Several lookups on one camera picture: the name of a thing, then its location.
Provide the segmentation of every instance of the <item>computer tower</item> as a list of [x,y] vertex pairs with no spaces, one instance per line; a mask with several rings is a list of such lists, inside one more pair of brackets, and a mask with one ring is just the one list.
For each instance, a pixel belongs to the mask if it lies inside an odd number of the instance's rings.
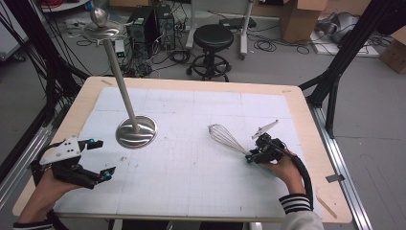
[[152,55],[152,43],[158,38],[154,9],[151,6],[137,6],[127,23],[134,57],[148,59]]
[[169,5],[160,5],[155,7],[156,18],[158,20],[159,36],[161,36],[160,42],[162,47],[167,49],[175,49],[175,20],[170,13]]

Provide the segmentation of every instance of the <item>black box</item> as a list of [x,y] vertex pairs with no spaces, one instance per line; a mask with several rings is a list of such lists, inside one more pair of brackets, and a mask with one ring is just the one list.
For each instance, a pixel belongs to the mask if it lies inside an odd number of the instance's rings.
[[[220,25],[223,25],[227,29],[241,29],[244,27],[244,20],[245,17],[240,17],[240,18],[232,18],[232,19],[221,19],[220,20]],[[257,27],[257,22],[254,21],[250,17],[250,20],[248,21],[248,28],[253,28]]]
[[134,57],[148,59],[152,56],[152,44],[158,38],[154,8],[151,6],[137,6],[127,23],[127,32],[131,37]]
[[167,49],[175,49],[175,20],[170,13],[169,5],[155,7],[156,18],[158,20],[158,29],[161,45]]

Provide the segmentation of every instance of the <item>grid paper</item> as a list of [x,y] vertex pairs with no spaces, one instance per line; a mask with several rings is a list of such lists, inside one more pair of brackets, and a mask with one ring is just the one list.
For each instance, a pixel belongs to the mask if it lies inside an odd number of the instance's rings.
[[[209,135],[208,126],[225,126],[247,150],[251,136],[278,119],[268,131],[304,161],[284,96],[158,89],[128,89],[134,112],[158,126],[153,142],[125,149],[115,138],[126,113],[120,91],[106,87],[80,133],[80,140],[103,140],[85,150],[81,165],[89,171],[116,166],[110,181],[94,190],[65,195],[56,211],[74,214],[179,217],[185,219],[281,219],[279,198],[285,185],[270,171],[228,149]],[[315,201],[315,212],[321,216]]]

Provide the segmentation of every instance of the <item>striped sleeve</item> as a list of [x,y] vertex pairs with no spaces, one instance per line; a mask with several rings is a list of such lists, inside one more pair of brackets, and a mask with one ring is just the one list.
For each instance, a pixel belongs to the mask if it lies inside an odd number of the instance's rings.
[[299,211],[311,211],[310,201],[307,196],[303,194],[286,195],[280,198],[280,203],[286,214]]
[[12,225],[13,230],[47,230],[52,229],[52,222],[48,219],[35,223],[18,223]]

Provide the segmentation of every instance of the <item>black frame post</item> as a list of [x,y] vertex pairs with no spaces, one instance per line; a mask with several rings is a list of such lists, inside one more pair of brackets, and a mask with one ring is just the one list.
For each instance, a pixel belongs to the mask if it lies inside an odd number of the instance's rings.
[[316,85],[311,95],[306,97],[307,102],[314,107],[322,107],[323,100],[329,95],[326,129],[330,138],[334,138],[333,122],[339,81],[394,2],[396,0],[372,0],[328,69],[322,75],[299,85],[302,90]]

